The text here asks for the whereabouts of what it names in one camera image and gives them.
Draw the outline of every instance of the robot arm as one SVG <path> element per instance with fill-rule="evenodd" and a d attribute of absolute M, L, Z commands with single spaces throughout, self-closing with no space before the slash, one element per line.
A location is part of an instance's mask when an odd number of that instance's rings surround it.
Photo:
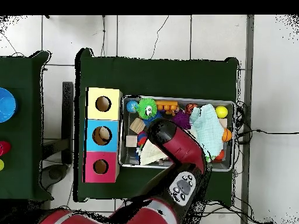
<path fill-rule="evenodd" d="M 159 118 L 148 128 L 148 139 L 173 161 L 145 186 L 140 196 L 123 204 L 110 224 L 182 224 L 192 201 L 203 197 L 209 169 L 203 150 L 184 130 Z M 82 215 L 60 210 L 41 224 L 99 224 Z"/>

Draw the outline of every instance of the pink box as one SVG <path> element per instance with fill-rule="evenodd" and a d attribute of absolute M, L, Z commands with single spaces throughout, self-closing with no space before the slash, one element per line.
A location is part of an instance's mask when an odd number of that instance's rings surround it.
<path fill-rule="evenodd" d="M 108 164 L 106 173 L 98 174 L 93 169 L 97 160 L 104 160 Z M 86 152 L 85 182 L 86 183 L 115 183 L 119 173 L 117 152 Z"/>

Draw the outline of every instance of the round hole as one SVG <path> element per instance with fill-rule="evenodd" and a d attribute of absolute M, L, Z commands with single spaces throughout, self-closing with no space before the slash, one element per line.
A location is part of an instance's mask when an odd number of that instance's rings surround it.
<path fill-rule="evenodd" d="M 108 171 L 108 162 L 105 160 L 97 160 L 94 164 L 93 164 L 93 170 L 97 173 L 97 174 L 104 174 L 107 173 Z"/>
<path fill-rule="evenodd" d="M 96 108 L 99 111 L 109 111 L 111 108 L 111 100 L 106 96 L 101 96 L 96 100 Z"/>
<path fill-rule="evenodd" d="M 97 127 L 92 133 L 92 139 L 98 145 L 107 145 L 111 138 L 111 130 L 106 126 Z"/>

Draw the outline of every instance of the black stand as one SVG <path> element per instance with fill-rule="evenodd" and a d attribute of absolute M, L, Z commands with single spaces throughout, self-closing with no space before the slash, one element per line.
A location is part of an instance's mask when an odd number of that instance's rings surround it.
<path fill-rule="evenodd" d="M 73 113 L 74 113 L 74 86 L 72 82 L 62 83 L 62 121 L 61 121 L 61 139 L 46 142 L 43 144 L 42 159 L 46 160 L 49 156 L 61 151 L 61 163 L 46 167 L 42 170 L 41 181 L 44 188 L 47 185 L 55 184 L 61 181 L 66 175 L 66 164 L 72 163 L 72 135 L 73 135 Z M 60 178 L 55 175 L 51 178 L 49 174 L 61 174 Z"/>

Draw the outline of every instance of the dark green tablecloth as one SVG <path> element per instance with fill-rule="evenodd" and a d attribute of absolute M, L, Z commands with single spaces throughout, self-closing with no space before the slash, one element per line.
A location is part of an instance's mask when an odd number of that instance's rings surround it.
<path fill-rule="evenodd" d="M 0 57 L 0 87 L 16 98 L 18 110 L 0 123 L 0 140 L 11 143 L 11 150 L 0 157 L 0 198 L 49 200 L 51 195 L 39 185 L 41 164 L 41 68 L 48 52 L 29 58 Z"/>
<path fill-rule="evenodd" d="M 226 61 L 169 61 L 131 58 L 95 58 L 88 49 L 76 58 L 74 191 L 78 200 L 85 198 L 130 198 L 138 194 L 160 170 L 121 167 L 115 183 L 83 183 L 82 160 L 84 147 L 85 88 L 120 89 L 124 95 L 181 97 L 207 100 L 230 100 L 237 97 L 238 60 Z M 231 204 L 232 170 L 213 172 L 206 198 Z"/>

